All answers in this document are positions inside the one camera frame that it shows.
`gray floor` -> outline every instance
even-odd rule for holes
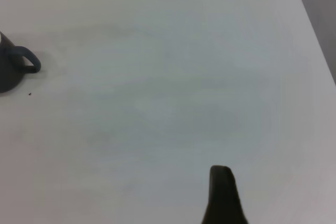
[[[336,0],[302,0],[336,82]]]

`mug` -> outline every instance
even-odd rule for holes
[[[25,57],[33,65],[26,66]],[[14,44],[0,32],[0,93],[16,87],[26,73],[37,73],[41,69],[41,62],[27,48]]]

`mug handle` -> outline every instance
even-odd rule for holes
[[[23,66],[22,68],[20,68],[20,71],[23,73],[37,73],[41,70],[41,62],[28,48],[20,46],[13,47],[8,50],[8,56],[23,56],[33,64],[33,66]]]

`white table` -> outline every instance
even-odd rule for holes
[[[336,221],[336,89],[301,0],[0,0],[43,70],[0,97],[6,224]]]

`black object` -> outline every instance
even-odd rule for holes
[[[0,32],[0,93],[16,87],[26,73],[37,73],[41,62],[25,47],[17,47]],[[26,66],[23,57],[33,66]]]
[[[202,224],[248,224],[229,167],[214,165],[210,169],[209,202]]]

